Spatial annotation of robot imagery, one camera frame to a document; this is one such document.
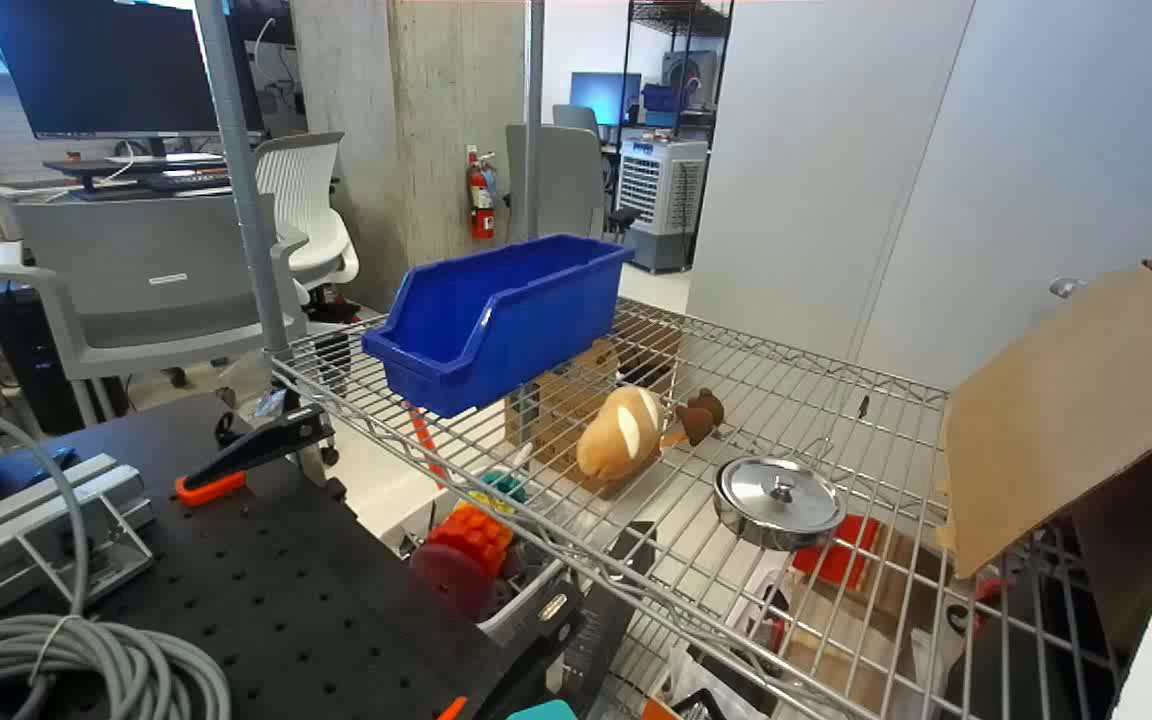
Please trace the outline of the grey office chair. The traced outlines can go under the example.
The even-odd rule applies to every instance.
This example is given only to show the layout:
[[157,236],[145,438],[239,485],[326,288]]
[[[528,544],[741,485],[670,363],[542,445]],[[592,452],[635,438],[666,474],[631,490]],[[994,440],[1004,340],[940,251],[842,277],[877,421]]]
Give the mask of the grey office chair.
[[85,423],[113,411],[109,382],[264,346],[228,197],[38,202],[17,223],[0,277],[42,292]]

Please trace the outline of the red object under shelf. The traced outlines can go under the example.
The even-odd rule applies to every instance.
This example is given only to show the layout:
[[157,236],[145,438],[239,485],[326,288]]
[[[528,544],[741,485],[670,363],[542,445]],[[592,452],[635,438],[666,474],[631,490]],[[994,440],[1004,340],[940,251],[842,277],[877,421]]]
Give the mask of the red object under shelf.
[[827,541],[795,548],[791,569],[800,575],[818,575],[827,590],[859,590],[881,541],[884,541],[881,521],[846,515]]

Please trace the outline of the blue plastic storage bin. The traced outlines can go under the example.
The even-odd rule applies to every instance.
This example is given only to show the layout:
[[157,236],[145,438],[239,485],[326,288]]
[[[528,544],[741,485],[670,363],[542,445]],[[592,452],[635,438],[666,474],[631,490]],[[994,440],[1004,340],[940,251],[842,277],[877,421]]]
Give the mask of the blue plastic storage bin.
[[627,251],[545,236],[420,264],[359,347],[435,417],[484,407],[613,334]]

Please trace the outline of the black orange bar clamp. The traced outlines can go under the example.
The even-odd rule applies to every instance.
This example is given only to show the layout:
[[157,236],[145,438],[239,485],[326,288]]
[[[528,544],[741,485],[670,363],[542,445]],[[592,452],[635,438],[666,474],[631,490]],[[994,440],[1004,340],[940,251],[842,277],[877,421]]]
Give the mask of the black orange bar clamp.
[[326,445],[333,438],[333,423],[320,407],[296,407],[285,421],[273,421],[239,440],[232,440],[219,458],[213,458],[209,464],[200,464],[197,474],[180,476],[172,485],[172,500],[185,509],[213,509],[226,506],[228,497],[248,490],[248,474]]

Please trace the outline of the grey metal shelf pole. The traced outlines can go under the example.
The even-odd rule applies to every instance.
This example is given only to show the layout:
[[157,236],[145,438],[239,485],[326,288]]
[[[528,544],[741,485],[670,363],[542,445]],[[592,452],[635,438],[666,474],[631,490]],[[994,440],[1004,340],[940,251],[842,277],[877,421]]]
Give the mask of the grey metal shelf pole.
[[248,281],[257,295],[257,318],[264,328],[264,355],[269,363],[282,363],[288,355],[288,326],[285,326],[285,305],[282,305],[273,227],[269,227],[264,197],[257,194],[257,170],[254,170],[254,149],[248,149],[248,120],[246,120],[246,96],[239,96],[228,21],[226,21],[226,0],[197,0],[191,30],[197,30],[213,117],[215,117],[215,132],[219,132],[219,149],[228,164],[232,208],[237,208],[246,264],[248,264]]

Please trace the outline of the white mesh office chair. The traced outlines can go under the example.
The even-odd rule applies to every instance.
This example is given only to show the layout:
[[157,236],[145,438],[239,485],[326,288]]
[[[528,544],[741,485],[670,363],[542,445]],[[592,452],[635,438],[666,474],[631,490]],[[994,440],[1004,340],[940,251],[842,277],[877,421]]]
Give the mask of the white mesh office chair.
[[311,320],[351,320],[359,312],[346,295],[359,277],[359,257],[333,208],[339,145],[339,132],[302,132],[257,149],[257,187],[273,202],[276,246],[288,251],[296,295]]

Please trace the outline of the white portable air cooler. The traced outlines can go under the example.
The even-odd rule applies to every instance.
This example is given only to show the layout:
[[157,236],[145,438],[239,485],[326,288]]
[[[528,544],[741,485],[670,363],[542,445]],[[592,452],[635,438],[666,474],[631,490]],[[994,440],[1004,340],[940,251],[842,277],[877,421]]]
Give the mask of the white portable air cooler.
[[615,208],[631,217],[621,239],[646,274],[685,274],[698,250],[710,145],[625,137]]

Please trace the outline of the orange red round toy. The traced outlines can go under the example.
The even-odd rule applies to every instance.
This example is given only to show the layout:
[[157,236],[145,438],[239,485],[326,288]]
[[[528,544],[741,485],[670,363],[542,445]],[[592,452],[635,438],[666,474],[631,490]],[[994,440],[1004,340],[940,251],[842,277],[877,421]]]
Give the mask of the orange red round toy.
[[482,506],[457,506],[412,553],[412,573],[448,607],[482,620],[517,532]]

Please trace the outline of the grey aluminium extrusion rail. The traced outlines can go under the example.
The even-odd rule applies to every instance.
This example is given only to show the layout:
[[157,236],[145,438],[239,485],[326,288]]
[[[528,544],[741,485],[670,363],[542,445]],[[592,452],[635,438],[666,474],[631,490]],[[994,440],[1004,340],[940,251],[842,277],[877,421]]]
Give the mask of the grey aluminium extrusion rail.
[[[141,474],[113,458],[90,458],[63,474],[90,529],[85,600],[106,600],[157,563],[141,537],[157,521]],[[0,613],[32,593],[74,607],[78,537],[52,479],[0,500]]]

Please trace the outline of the tan bread plush toy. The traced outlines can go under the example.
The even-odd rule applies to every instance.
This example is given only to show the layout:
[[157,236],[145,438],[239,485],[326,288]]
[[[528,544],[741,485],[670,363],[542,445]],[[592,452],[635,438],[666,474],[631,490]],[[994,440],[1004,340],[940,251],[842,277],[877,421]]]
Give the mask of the tan bread plush toy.
[[635,479],[661,458],[661,400],[649,389],[615,389],[576,440],[576,470],[592,485]]

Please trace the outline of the black computer monitor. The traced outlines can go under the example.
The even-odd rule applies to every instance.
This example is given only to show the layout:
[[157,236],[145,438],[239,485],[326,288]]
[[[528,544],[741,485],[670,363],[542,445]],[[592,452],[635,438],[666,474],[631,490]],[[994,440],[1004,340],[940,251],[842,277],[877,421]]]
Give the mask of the black computer monitor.
[[0,0],[0,60],[42,137],[215,127],[190,8]]

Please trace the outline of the small brown plush toy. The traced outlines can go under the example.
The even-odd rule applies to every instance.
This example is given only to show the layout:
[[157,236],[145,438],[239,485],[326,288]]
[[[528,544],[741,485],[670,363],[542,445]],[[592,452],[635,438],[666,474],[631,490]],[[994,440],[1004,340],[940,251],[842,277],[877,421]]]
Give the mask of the small brown plush toy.
[[687,406],[676,407],[676,423],[687,445],[701,445],[726,423],[726,406],[715,393],[701,389]]

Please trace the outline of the red fire extinguisher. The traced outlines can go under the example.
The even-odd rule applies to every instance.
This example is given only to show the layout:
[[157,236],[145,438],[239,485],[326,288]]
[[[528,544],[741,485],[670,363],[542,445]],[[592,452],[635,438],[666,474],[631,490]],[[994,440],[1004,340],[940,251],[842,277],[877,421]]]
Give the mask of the red fire extinguisher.
[[467,149],[465,194],[467,194],[467,236],[477,246],[493,246],[496,239],[496,170],[477,145]]

